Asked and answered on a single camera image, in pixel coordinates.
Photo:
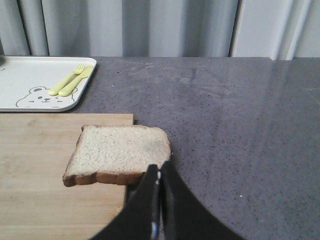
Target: yellow fork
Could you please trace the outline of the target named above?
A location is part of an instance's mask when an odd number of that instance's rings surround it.
[[[81,74],[84,71],[84,69],[84,64],[79,64],[78,66],[76,66],[76,68],[71,73],[69,73],[65,78],[63,78],[60,82],[58,82],[53,88],[49,90],[49,95],[57,95],[59,91],[63,89],[75,75]]]

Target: white curtain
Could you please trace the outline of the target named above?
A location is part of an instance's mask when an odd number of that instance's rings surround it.
[[[320,57],[320,0],[0,0],[0,54]]]
[[[0,0],[6,55],[229,55],[238,0]]]

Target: bear face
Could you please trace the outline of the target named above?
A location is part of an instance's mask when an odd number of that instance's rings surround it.
[[[73,93],[78,89],[75,88],[69,96],[50,96],[49,88],[36,86],[29,90],[29,94],[16,102],[18,108],[63,108],[75,102]]]

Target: gray countertop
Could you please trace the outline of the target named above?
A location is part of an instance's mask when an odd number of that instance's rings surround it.
[[[320,58],[95,59],[69,112],[162,128],[194,195],[246,239],[320,239]]]

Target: white bread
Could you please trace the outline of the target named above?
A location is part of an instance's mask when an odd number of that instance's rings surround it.
[[[140,181],[148,165],[161,168],[170,155],[167,134],[160,128],[84,125],[63,184],[134,184]]]

